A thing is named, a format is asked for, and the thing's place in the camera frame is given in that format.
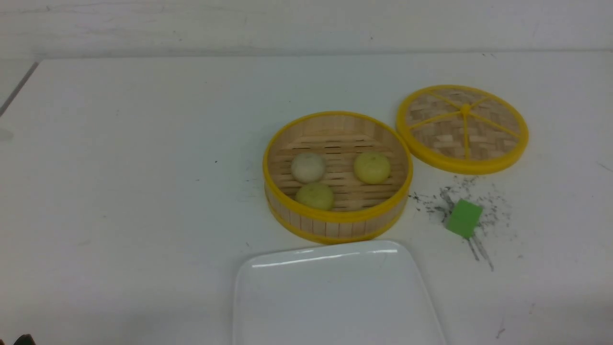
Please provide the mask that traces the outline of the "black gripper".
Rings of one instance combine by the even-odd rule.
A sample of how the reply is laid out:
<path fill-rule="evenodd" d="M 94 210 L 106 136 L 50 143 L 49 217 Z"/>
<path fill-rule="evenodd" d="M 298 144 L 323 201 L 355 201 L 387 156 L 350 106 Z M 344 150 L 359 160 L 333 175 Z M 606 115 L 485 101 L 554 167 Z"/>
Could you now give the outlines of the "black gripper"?
<path fill-rule="evenodd" d="M 14 345 L 34 345 L 34 339 L 30 334 L 23 334 L 13 343 Z"/>

